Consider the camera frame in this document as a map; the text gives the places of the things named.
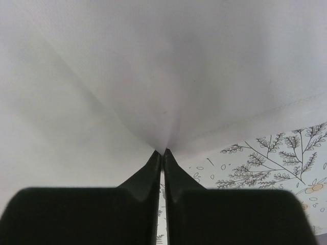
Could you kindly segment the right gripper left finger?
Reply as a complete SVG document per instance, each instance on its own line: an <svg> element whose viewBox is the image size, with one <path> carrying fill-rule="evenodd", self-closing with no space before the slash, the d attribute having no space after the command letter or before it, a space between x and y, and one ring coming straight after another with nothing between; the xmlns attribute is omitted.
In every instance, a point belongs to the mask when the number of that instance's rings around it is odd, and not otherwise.
<svg viewBox="0 0 327 245"><path fill-rule="evenodd" d="M155 244L161 155L117 187L17 192L1 216L1 244Z"/></svg>

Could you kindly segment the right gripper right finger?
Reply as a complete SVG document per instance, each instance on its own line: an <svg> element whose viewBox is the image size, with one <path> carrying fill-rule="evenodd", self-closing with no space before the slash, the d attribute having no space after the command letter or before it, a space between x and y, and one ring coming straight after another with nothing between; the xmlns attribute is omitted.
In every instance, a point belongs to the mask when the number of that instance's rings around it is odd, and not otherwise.
<svg viewBox="0 0 327 245"><path fill-rule="evenodd" d="M168 244L316 244L298 199L284 190L207 189L163 155Z"/></svg>

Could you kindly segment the white t shirt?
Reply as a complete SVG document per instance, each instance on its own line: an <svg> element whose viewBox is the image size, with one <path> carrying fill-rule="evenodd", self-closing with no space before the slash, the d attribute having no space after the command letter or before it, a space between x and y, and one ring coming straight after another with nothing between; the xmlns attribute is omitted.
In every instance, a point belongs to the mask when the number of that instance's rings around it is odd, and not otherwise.
<svg viewBox="0 0 327 245"><path fill-rule="evenodd" d="M326 1L1 1L5 193L325 120Z"/></svg>

